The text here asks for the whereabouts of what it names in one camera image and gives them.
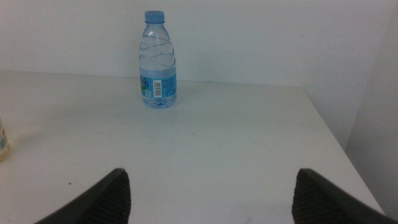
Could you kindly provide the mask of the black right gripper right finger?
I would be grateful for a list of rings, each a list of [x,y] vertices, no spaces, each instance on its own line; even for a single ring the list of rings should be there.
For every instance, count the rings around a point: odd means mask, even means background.
[[[397,224],[312,169],[296,176],[292,216],[295,224]]]

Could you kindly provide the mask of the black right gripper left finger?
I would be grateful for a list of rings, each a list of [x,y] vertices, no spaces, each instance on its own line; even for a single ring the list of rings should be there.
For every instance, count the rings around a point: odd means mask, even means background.
[[[131,189],[125,169],[117,168],[77,198],[38,221],[39,224],[125,224],[131,212]]]

